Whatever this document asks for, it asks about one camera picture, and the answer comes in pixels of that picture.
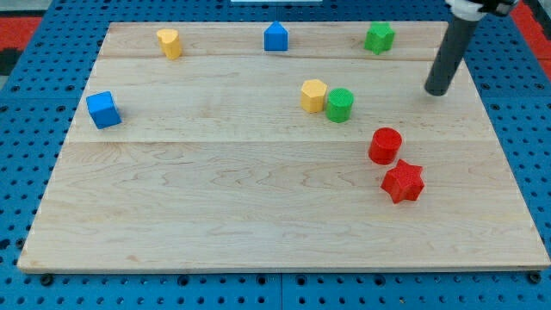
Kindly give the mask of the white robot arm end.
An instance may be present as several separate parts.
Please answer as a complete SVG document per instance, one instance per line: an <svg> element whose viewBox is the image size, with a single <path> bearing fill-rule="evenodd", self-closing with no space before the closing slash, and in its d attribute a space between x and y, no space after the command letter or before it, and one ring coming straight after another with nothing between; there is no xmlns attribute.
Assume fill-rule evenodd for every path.
<svg viewBox="0 0 551 310"><path fill-rule="evenodd" d="M519 3L518 0L445 0L451 13L464 21L478 22L487 14L508 16Z"/></svg>

